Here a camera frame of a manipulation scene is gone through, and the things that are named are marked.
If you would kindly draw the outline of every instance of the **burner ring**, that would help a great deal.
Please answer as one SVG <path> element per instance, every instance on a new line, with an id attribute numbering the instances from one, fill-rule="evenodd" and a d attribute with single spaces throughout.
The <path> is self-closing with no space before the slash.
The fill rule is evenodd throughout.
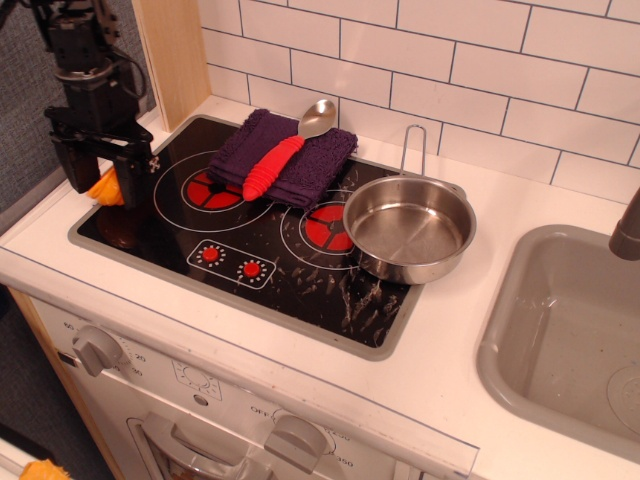
<path id="1" fill-rule="evenodd" d="M 273 202 L 245 202 L 236 187 L 211 182 L 206 171 L 213 153 L 183 158 L 158 179 L 153 202 L 170 224 L 192 232 L 224 232 L 253 223 L 271 209 Z"/>
<path id="2" fill-rule="evenodd" d="M 329 192 L 338 192 L 346 198 L 353 193 L 348 190 Z M 325 270 L 357 269 L 358 265 L 350 255 L 353 242 L 342 230 L 344 204 L 345 201 L 335 199 L 320 203 L 301 218 L 289 215 L 291 208 L 288 208 L 280 222 L 282 244 L 291 255 L 312 267 Z"/>

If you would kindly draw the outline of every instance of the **red burner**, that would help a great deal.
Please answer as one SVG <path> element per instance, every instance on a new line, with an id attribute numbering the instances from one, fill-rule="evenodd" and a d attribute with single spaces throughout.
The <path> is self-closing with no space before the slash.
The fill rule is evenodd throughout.
<path id="1" fill-rule="evenodd" d="M 249 278 L 257 277 L 258 275 L 260 275 L 261 271 L 262 268 L 256 262 L 249 262 L 242 269 L 242 272 Z"/>
<path id="2" fill-rule="evenodd" d="M 205 172 L 201 172 L 187 184 L 188 200 L 196 207 L 220 210 L 242 201 L 242 190 L 232 185 L 213 183 Z"/>
<path id="3" fill-rule="evenodd" d="M 305 222 L 307 237 L 314 245 L 330 252 L 347 252 L 353 242 L 344 231 L 344 205 L 326 205 L 311 213 Z"/>
<path id="4" fill-rule="evenodd" d="M 215 247 L 205 248 L 202 252 L 202 258 L 205 262 L 215 262 L 220 258 L 220 252 Z"/>

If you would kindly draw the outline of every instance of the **oven handle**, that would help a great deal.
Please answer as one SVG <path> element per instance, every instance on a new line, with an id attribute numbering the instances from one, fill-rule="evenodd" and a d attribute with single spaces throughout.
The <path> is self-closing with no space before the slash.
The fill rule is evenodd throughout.
<path id="1" fill-rule="evenodd" d="M 225 465 L 200 455 L 185 447 L 174 436 L 176 425 L 155 413 L 150 413 L 142 423 L 147 438 L 167 457 L 181 467 L 207 480 L 269 480 L 271 469 L 250 458 L 243 458 L 237 465 Z"/>

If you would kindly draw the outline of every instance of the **wooden panel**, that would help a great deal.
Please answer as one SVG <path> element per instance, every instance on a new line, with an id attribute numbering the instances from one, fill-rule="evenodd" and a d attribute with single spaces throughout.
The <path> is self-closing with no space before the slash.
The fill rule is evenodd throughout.
<path id="1" fill-rule="evenodd" d="M 96 442 L 96 445 L 100 450 L 100 453 L 102 454 L 105 461 L 107 462 L 107 465 L 111 469 L 111 473 L 113 473 L 114 477 L 117 480 L 127 480 L 124 478 L 124 475 L 120 471 L 120 467 L 118 467 L 118 464 L 113 458 L 113 455 L 109 450 L 109 447 L 107 446 L 106 442 L 102 438 L 102 435 L 98 430 L 98 426 L 93 420 L 93 417 L 91 416 L 91 413 L 89 412 L 89 409 L 87 408 L 86 404 L 82 400 L 80 392 L 78 391 L 75 383 L 73 383 L 73 379 L 71 378 L 71 375 L 69 375 L 64 365 L 62 364 L 62 361 L 58 358 L 57 350 L 53 345 L 51 337 L 49 337 L 49 334 L 47 333 L 47 330 L 45 329 L 45 326 L 42 323 L 42 320 L 40 319 L 40 315 L 38 314 L 37 310 L 33 306 L 31 299 L 24 293 L 19 292 L 17 290 L 13 290 L 10 288 L 9 291 L 11 292 L 11 295 L 15 299 L 16 304 L 18 305 L 18 308 L 20 308 L 22 315 L 27 320 L 27 323 L 29 324 L 29 327 L 31 328 L 31 330 L 33 331 L 33 334 L 38 340 L 40 347 L 42 348 L 45 355 L 47 356 L 47 360 L 49 360 L 49 363 L 53 367 L 53 370 L 56 372 L 56 375 L 60 379 L 62 386 L 67 391 L 67 394 L 69 395 L 69 398 L 71 398 L 71 401 L 75 405 L 76 410 L 78 410 L 78 413 L 82 418 L 82 421 L 87 426 L 87 430 L 93 437 L 93 440 Z"/>
<path id="2" fill-rule="evenodd" d="M 197 0 L 133 0 L 164 129 L 172 132 L 211 94 Z"/>

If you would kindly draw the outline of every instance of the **sink basin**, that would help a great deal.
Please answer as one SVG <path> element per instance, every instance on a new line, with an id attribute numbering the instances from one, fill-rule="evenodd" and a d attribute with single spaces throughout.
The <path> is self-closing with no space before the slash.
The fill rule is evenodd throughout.
<path id="1" fill-rule="evenodd" d="M 608 240 L 567 225 L 522 237 L 478 372 L 515 415 L 640 463 L 640 262 Z"/>

